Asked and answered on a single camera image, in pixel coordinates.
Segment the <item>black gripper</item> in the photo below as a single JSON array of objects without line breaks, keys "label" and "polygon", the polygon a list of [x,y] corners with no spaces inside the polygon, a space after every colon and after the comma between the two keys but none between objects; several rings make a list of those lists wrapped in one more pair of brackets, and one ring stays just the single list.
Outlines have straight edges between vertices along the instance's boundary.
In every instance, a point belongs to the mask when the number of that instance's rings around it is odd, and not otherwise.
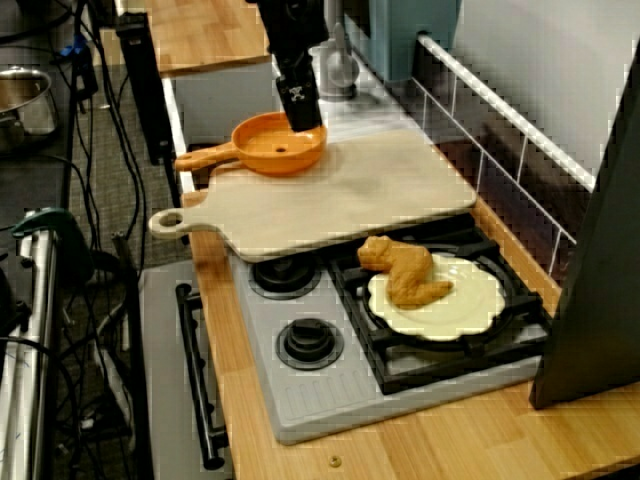
[{"label": "black gripper", "polygon": [[279,74],[276,89],[294,132],[309,131],[322,125],[319,94],[307,46],[273,48]]}]

